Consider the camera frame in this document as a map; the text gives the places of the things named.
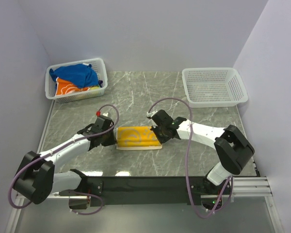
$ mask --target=blue cloth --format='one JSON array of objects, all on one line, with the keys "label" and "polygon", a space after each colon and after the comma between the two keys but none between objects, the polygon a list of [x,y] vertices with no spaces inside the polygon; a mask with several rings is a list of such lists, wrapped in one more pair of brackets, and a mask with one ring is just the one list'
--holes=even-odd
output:
[{"label": "blue cloth", "polygon": [[66,81],[72,82],[78,88],[97,86],[99,84],[98,76],[92,69],[91,64],[88,66],[77,64],[67,67],[59,67],[55,71],[50,69],[49,74],[54,82],[56,82],[57,77],[59,77]]}]

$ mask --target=orange and white cloth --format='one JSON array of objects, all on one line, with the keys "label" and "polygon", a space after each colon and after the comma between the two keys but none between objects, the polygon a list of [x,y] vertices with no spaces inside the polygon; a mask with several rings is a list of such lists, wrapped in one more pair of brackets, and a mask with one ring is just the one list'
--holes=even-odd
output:
[{"label": "orange and white cloth", "polygon": [[72,82],[63,80],[61,78],[56,78],[57,89],[55,95],[66,95],[80,91],[89,91],[94,89],[99,89],[100,86],[89,86],[85,88],[77,88]]}]

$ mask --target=yellow cloth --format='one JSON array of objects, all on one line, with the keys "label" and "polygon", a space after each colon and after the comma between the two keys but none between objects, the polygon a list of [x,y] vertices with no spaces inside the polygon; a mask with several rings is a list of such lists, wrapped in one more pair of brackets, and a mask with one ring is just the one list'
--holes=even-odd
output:
[{"label": "yellow cloth", "polygon": [[155,150],[162,145],[150,126],[119,127],[117,129],[117,148],[120,150]]}]

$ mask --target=empty white basket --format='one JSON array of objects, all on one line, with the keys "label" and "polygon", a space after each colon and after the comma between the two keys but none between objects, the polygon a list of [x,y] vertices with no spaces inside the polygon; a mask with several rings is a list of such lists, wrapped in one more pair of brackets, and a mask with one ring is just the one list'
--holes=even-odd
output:
[{"label": "empty white basket", "polygon": [[[56,82],[54,82],[51,76],[49,75],[49,70],[50,69],[55,70],[59,67],[66,67],[66,66],[82,64],[82,63],[88,63],[92,65],[92,69],[97,73],[98,79],[103,81],[101,85],[102,87],[95,90],[81,91],[81,92],[71,93],[67,95],[56,96],[55,95]],[[45,95],[48,99],[55,100],[59,103],[66,103],[66,102],[75,101],[75,100],[82,100],[82,99],[87,99],[91,97],[102,96],[105,93],[105,89],[107,88],[107,86],[108,86],[108,78],[107,78],[106,67],[101,58],[53,65],[47,68],[47,72],[45,74]]]},{"label": "empty white basket", "polygon": [[192,108],[232,107],[248,100],[243,81],[233,68],[191,68],[182,71]]}]

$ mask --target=laundry basket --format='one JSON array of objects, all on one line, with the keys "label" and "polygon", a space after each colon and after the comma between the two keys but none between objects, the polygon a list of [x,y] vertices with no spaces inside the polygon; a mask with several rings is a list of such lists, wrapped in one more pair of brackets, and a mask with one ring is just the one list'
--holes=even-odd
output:
[{"label": "laundry basket", "polygon": [[233,68],[190,68],[182,71],[192,108],[231,107],[248,100],[243,81]]},{"label": "laundry basket", "polygon": [[[55,95],[56,82],[54,82],[51,76],[49,75],[49,70],[50,69],[55,70],[59,67],[66,67],[66,66],[82,64],[82,63],[87,63],[87,64],[92,65],[92,69],[97,73],[98,79],[102,80],[101,88],[56,96]],[[48,99],[55,100],[59,103],[66,103],[66,102],[75,101],[75,100],[82,100],[82,99],[87,99],[91,97],[102,96],[105,93],[105,89],[107,88],[107,86],[108,86],[108,78],[107,78],[106,67],[101,58],[53,65],[47,68],[47,72],[45,74],[45,95]]]}]

